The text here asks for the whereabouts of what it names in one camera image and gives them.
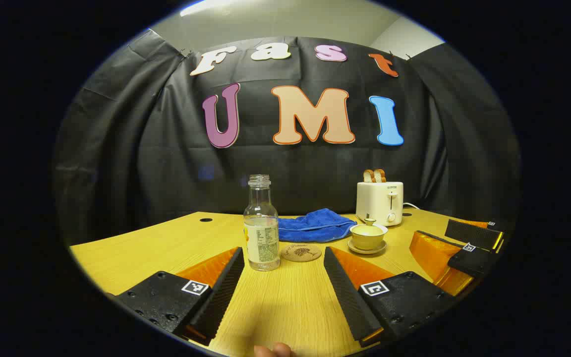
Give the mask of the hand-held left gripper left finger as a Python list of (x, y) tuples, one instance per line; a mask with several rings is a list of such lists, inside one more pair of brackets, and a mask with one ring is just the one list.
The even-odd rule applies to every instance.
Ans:
[(177, 274), (158, 271), (114, 300), (173, 335), (208, 346), (243, 270), (244, 251), (233, 247)]

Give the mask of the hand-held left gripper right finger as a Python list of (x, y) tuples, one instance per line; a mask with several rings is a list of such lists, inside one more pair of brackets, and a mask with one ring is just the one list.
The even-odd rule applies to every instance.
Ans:
[(335, 247), (326, 247), (323, 263), (351, 334), (362, 347), (399, 341), (456, 300), (415, 272), (392, 274)]

